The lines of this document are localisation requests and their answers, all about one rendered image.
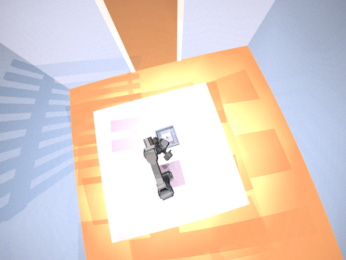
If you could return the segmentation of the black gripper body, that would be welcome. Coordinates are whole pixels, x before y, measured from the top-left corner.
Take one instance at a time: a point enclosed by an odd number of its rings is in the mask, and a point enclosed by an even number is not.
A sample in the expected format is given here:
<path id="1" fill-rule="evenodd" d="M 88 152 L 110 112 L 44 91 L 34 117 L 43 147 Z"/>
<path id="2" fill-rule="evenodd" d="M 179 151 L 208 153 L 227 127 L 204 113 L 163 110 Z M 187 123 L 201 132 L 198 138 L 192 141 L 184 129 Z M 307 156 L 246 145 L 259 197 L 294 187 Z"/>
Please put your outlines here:
<path id="1" fill-rule="evenodd" d="M 163 153 L 163 154 L 164 154 L 164 157 L 163 157 L 163 158 L 164 158 L 166 161 L 168 161 L 168 160 L 173 156 L 172 153 L 171 153 L 171 152 L 162 151 L 161 148 L 158 147 L 158 138 L 157 138 L 157 137 L 154 137 L 152 140 L 153 140 L 153 142 L 154 142 L 156 148 L 158 149 L 159 154 Z"/>

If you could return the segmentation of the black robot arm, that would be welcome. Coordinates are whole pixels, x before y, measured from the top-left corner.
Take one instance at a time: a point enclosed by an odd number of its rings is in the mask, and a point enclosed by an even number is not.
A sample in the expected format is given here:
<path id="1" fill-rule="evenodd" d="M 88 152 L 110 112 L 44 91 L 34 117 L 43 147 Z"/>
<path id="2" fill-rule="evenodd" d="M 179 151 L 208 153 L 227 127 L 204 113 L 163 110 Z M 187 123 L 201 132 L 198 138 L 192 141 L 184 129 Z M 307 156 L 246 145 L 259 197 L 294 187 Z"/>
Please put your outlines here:
<path id="1" fill-rule="evenodd" d="M 162 151 L 166 151 L 169 142 L 165 139 L 159 139 L 159 145 L 158 147 L 161 148 Z M 161 173 L 159 164 L 158 164 L 158 154 L 159 151 L 156 148 L 152 137 L 148 137 L 143 139 L 143 142 L 145 144 L 145 147 L 143 149 L 143 155 L 146 158 L 147 162 L 150 163 L 151 169 L 153 171 L 156 183 L 157 183 L 157 188 L 158 188 L 158 196 L 160 199 L 163 201 L 171 198 L 174 196 L 174 190 L 172 189 L 170 185 L 170 181 L 173 180 L 173 175 L 172 172 L 166 171 L 164 173 Z"/>

